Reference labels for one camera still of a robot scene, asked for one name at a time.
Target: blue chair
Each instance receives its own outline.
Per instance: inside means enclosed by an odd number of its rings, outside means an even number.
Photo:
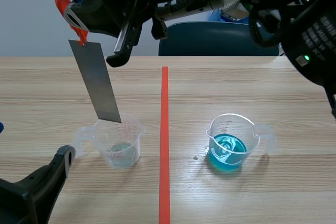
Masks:
[[[259,28],[264,39],[272,36]],[[168,38],[160,41],[159,56],[278,56],[279,45],[262,48],[245,24],[185,22],[168,27]]]

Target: robotic arm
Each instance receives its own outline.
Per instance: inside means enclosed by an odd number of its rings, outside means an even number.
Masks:
[[[336,117],[336,5],[333,0],[241,0],[250,12],[254,41],[271,47],[281,43],[292,64],[310,81],[325,88]],[[118,38],[112,67],[126,64],[139,42],[142,24],[153,20],[155,39],[167,37],[165,21],[220,8],[224,0],[73,0],[66,21],[92,33]],[[257,22],[273,37],[264,40]]]

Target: plastic measuring cup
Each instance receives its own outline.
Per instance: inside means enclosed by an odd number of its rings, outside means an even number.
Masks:
[[[79,128],[72,143],[76,157],[82,156],[82,141],[89,140],[104,160],[115,168],[128,168],[140,156],[140,137],[145,128],[139,121],[120,113],[122,123],[99,120],[94,126]]]
[[[255,125],[238,114],[219,115],[205,134],[210,138],[208,156],[223,170],[239,168],[261,139],[266,140],[265,153],[273,150],[277,140],[271,126]]]

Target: metal scraper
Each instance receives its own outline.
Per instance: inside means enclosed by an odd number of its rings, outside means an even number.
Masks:
[[[69,43],[97,117],[121,123],[100,43],[86,42],[85,47],[76,40]]]

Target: wooden table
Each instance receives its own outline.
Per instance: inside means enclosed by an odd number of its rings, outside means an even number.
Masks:
[[[171,223],[336,223],[336,122],[323,89],[285,57],[133,57],[109,68],[120,111],[147,128],[141,157],[126,170],[95,151],[76,159],[49,223],[158,223],[161,66],[170,75]],[[228,112],[273,125],[278,145],[225,175],[207,162],[204,131]],[[73,57],[0,57],[1,178],[49,163],[96,120]]]

